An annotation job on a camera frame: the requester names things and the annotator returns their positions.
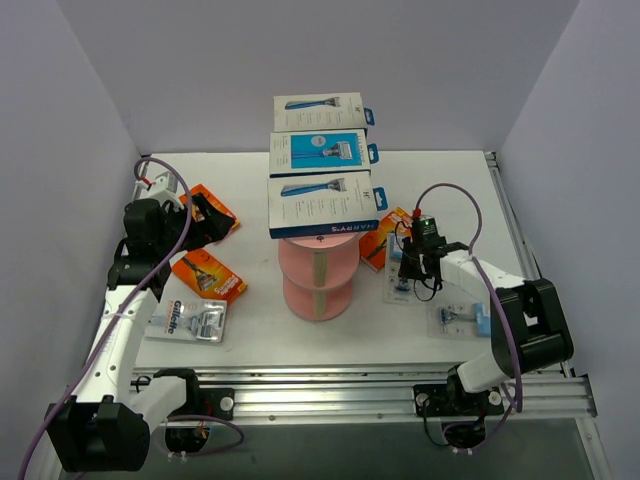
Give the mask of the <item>orange Gillette Fusion box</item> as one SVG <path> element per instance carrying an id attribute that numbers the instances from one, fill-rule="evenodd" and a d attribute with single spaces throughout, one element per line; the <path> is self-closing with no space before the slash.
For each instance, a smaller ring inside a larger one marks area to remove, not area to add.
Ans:
<path id="1" fill-rule="evenodd" d="M 231 305 L 247 289 L 245 281 L 204 248 L 187 252 L 172 273 L 197 295 Z"/>

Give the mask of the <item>clear blister razor pack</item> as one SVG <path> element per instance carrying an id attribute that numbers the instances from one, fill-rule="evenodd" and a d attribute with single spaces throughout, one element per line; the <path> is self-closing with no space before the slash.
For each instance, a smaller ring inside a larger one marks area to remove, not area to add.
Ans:
<path id="1" fill-rule="evenodd" d="M 399 305 L 417 305 L 420 300 L 414 292 L 414 281 L 400 277 L 402 251 L 396 237 L 389 233 L 386 238 L 386 253 L 383 281 L 383 301 Z"/>

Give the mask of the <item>blue Harry's razor box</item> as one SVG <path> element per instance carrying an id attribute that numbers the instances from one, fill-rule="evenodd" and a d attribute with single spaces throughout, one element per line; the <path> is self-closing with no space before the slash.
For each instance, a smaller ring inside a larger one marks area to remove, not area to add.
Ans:
<path id="1" fill-rule="evenodd" d="M 301 94 L 274 97 L 274 131 L 367 129 L 374 113 L 359 92 Z"/>
<path id="2" fill-rule="evenodd" d="M 378 147 L 364 130 L 272 133 L 269 176 L 370 171 L 380 160 Z"/>

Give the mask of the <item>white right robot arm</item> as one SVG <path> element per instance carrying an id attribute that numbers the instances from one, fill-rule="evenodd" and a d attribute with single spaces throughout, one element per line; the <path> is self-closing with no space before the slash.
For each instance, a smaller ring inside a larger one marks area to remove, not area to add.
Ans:
<path id="1" fill-rule="evenodd" d="M 472 247 L 449 242 L 433 217 L 416 209 L 402 239 L 399 277 L 437 294 L 453 286 L 489 317 L 489 347 L 447 373 L 444 400 L 462 415 L 489 402 L 490 391 L 515 382 L 515 408 L 522 408 L 522 376 L 573 357 L 574 343 L 555 285 L 526 279 L 479 260 Z"/>

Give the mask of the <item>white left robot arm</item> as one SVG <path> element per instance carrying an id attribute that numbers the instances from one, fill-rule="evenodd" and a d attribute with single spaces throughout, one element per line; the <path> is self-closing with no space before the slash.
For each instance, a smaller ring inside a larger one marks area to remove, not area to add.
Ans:
<path id="1" fill-rule="evenodd" d="M 197 193 L 189 202 L 134 200 L 123 222 L 92 351 L 80 379 L 47 410 L 46 431 L 66 472 L 138 471 L 156 428 L 174 415 L 190 419 L 203 406 L 191 368 L 161 369 L 138 394 L 130 391 L 132 373 L 171 257 L 223 239 L 234 221 Z"/>

